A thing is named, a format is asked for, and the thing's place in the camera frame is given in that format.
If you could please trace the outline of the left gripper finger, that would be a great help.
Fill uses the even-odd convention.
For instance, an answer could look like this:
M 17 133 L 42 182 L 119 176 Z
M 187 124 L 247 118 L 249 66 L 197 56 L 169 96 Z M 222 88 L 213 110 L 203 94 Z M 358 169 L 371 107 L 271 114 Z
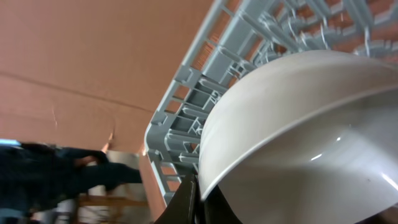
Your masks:
M 242 224 L 219 187 L 202 201 L 198 179 L 190 174 L 174 193 L 170 203 L 154 224 Z

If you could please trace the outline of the grey bowl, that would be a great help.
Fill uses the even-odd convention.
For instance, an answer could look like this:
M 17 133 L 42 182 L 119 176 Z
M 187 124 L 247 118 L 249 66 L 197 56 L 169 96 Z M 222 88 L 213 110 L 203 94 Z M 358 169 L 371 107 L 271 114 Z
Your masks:
M 397 68 L 331 50 L 288 55 L 208 115 L 198 181 L 243 223 L 357 223 L 397 203 Z

